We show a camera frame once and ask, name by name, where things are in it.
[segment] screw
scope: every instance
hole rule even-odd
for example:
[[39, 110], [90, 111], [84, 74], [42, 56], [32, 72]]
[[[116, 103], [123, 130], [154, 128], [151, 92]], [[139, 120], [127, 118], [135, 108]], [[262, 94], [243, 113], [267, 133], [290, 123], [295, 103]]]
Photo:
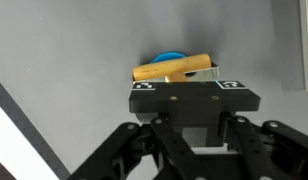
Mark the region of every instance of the screw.
[[134, 124], [130, 124], [127, 126], [127, 129], [134, 129], [135, 128], [135, 125]]
[[162, 124], [162, 119], [156, 119], [156, 124]]
[[212, 99], [215, 100], [215, 101], [217, 101], [217, 100], [220, 99], [220, 97], [218, 97], [218, 96], [212, 96]]
[[176, 97], [176, 96], [171, 96], [171, 97], [170, 97], [170, 100], [171, 100], [171, 101], [177, 101], [177, 97]]
[[245, 122], [245, 119], [243, 119], [243, 118], [237, 118], [237, 121], [240, 122], [240, 123], [244, 123], [244, 122]]
[[276, 122], [270, 122], [271, 127], [278, 127], [278, 124]]
[[268, 176], [261, 176], [260, 180], [273, 180], [271, 177]]
[[196, 177], [195, 180], [207, 180], [205, 177]]

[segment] gray table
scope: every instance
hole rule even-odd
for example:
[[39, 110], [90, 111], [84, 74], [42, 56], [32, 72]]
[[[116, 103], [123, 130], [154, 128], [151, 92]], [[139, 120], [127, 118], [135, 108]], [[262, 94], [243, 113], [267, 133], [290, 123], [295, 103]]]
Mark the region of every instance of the gray table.
[[[260, 110], [244, 115], [308, 134], [298, 4], [0, 0], [0, 81], [70, 172], [119, 124], [137, 122], [128, 109], [132, 68], [165, 51], [209, 53], [219, 79], [262, 97]], [[155, 173], [150, 167], [134, 179]]]

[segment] yellow object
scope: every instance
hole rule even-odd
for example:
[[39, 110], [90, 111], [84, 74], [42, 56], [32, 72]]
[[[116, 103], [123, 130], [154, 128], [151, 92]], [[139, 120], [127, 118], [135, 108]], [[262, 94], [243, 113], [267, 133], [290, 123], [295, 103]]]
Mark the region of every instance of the yellow object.
[[211, 67], [212, 63], [210, 57], [207, 54], [200, 54], [195, 56], [188, 56], [186, 58], [174, 59], [134, 67], [133, 77], [135, 81], [141, 81], [170, 75], [169, 77], [167, 77], [167, 79], [173, 79], [173, 77], [176, 76], [176, 79], [179, 79], [179, 81], [184, 81], [184, 73], [198, 71]]

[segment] blue object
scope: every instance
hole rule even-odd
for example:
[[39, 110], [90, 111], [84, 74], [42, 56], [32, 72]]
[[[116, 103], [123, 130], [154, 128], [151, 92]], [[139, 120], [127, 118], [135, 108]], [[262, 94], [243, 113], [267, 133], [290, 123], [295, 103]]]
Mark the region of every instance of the blue object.
[[157, 63], [157, 62], [163, 62], [163, 61], [168, 61], [168, 60], [172, 60], [172, 59], [179, 59], [179, 58], [185, 58], [186, 56], [182, 53], [178, 53], [178, 52], [166, 52], [166, 53], [162, 53], [160, 55], [158, 55], [152, 62], [153, 63]]

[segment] black mechanical arm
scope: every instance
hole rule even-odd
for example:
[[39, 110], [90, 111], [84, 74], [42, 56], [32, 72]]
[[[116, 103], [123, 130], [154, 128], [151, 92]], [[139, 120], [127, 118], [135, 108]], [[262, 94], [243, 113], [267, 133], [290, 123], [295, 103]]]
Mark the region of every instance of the black mechanical arm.
[[[239, 82], [135, 83], [129, 102], [142, 125], [119, 126], [69, 180], [124, 180], [146, 155], [154, 180], [308, 180], [308, 136], [237, 116], [260, 103]], [[224, 145], [234, 153], [191, 149]]]

